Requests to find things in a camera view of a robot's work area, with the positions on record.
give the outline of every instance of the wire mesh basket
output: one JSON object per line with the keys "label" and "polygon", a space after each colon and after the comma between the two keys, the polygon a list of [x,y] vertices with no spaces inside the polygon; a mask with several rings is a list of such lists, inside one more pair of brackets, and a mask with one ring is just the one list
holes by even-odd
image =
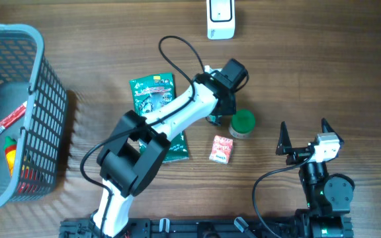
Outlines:
{"label": "wire mesh basket", "polygon": [[[55,188],[67,112],[67,93],[44,57],[39,31],[0,24],[0,121],[26,101],[25,115],[0,135],[0,207],[39,199]],[[17,140],[12,176],[5,136]]]}

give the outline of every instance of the wooden table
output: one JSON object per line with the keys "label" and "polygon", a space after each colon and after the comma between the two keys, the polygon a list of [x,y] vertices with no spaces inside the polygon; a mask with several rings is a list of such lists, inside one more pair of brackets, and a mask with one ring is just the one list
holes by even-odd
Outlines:
{"label": "wooden table", "polygon": [[[57,237],[62,220],[97,209],[101,189],[81,177],[80,160],[132,109],[129,80],[173,71],[157,49],[170,34],[191,42],[205,64],[235,58],[245,65],[251,80],[237,105],[254,112],[257,127],[251,139],[235,141],[231,163],[221,165],[208,155],[215,135],[230,136],[227,125],[196,122],[186,130],[190,160],[163,165],[131,217],[254,216],[253,183],[285,166],[275,155],[280,123],[286,120],[292,143],[303,146],[325,117],[346,141],[328,169],[357,185],[355,235],[381,237],[381,2],[237,1],[236,11],[235,37],[209,41],[203,1],[0,7],[0,22],[42,33],[45,55],[71,91],[57,188],[42,200],[2,207],[0,237]],[[184,44],[171,40],[163,48],[190,76],[199,72]],[[173,73],[180,94],[188,83]],[[95,156],[86,170],[101,179]],[[265,215],[306,207],[296,170],[263,181],[258,197]]]}

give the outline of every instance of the green snack bag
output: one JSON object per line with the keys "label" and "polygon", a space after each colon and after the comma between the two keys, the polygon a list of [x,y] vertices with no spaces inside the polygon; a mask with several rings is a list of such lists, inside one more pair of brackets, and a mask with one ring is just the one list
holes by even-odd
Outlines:
{"label": "green snack bag", "polygon": [[[157,110],[175,98],[175,84],[172,73],[160,73],[129,81],[132,90],[135,112],[140,116]],[[140,153],[146,144],[139,141]],[[181,132],[171,140],[170,150],[163,163],[189,159],[186,136]]]}

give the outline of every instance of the green jar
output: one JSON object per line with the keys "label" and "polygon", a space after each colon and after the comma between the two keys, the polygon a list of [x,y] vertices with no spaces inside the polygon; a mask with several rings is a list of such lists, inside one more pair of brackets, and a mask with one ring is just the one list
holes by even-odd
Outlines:
{"label": "green jar", "polygon": [[230,122],[229,132],[230,134],[238,139],[249,138],[251,132],[255,128],[255,117],[254,114],[246,109],[239,110],[232,116],[232,121]]}

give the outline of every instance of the small red box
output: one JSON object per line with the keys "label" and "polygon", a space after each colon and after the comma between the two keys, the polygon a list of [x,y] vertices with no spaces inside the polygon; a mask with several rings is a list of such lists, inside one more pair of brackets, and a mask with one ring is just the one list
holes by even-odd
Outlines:
{"label": "small red box", "polygon": [[212,151],[210,160],[227,164],[229,163],[230,155],[232,154],[233,140],[216,136],[212,142]]}

